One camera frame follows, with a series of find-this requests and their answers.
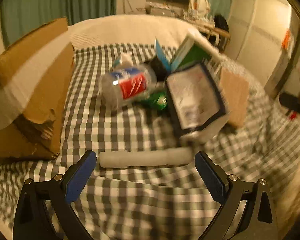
cardboard box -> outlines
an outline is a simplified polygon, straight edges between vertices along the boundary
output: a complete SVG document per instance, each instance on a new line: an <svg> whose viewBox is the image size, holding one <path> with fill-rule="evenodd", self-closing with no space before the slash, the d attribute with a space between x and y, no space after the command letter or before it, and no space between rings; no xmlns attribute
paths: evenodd
<svg viewBox="0 0 300 240"><path fill-rule="evenodd" d="M0 157L59 155L73 47L66 18L28 33L0 55Z"/></svg>

green package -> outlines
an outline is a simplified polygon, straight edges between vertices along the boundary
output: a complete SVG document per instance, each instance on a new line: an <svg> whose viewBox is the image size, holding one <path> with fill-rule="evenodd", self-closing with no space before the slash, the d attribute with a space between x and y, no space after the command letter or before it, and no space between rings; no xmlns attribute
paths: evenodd
<svg viewBox="0 0 300 240"><path fill-rule="evenodd" d="M146 106L162 111L167 107L166 92L158 92L149 96L148 99L140 101Z"/></svg>

blue gripper pad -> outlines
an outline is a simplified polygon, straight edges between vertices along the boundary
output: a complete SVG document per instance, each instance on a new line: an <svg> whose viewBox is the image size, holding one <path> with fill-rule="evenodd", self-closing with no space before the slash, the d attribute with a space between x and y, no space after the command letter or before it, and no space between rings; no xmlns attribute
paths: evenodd
<svg viewBox="0 0 300 240"><path fill-rule="evenodd" d="M63 176L62 189L66 192L66 203L76 201L97 165L97 156L86 151L81 159L72 164Z"/></svg>
<svg viewBox="0 0 300 240"><path fill-rule="evenodd" d="M215 165L205 152L198 152L195 155L194 165L213 200L224 204L229 190L228 175L225 171L219 165Z"/></svg>

orange object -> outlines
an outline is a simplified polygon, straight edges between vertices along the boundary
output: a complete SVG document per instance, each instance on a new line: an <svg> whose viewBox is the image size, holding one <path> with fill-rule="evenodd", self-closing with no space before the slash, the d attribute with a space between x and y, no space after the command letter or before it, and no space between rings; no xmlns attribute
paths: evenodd
<svg viewBox="0 0 300 240"><path fill-rule="evenodd" d="M283 38L282 44L281 44L282 49L288 50L290 35L291 35L291 32L288 29L286 32L286 35Z"/></svg>

bed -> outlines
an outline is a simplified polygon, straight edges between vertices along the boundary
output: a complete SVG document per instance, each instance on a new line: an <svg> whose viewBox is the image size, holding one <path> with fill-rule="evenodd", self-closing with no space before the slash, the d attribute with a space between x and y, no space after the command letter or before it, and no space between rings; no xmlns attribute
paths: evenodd
<svg viewBox="0 0 300 240"><path fill-rule="evenodd" d="M155 16L110 16L69 27L75 69L69 85L60 156L53 161L0 165L0 229L11 239L18 194L27 178L51 179L76 163L85 150L156 150L181 147L168 114L131 104L111 114L100 101L97 80L121 52L131 51L135 64L155 54L157 38L168 58L189 28L181 20ZM225 127L204 150L228 174L242 180L265 178L284 236L300 212L300 122L290 121L245 68L223 59L221 67L249 82L245 126ZM52 207L49 213L63 236ZM94 239L197 239L216 214L214 202L194 163L179 167L103 169L97 165L80 199L72 203ZM234 230L236 221L229 234Z"/></svg>

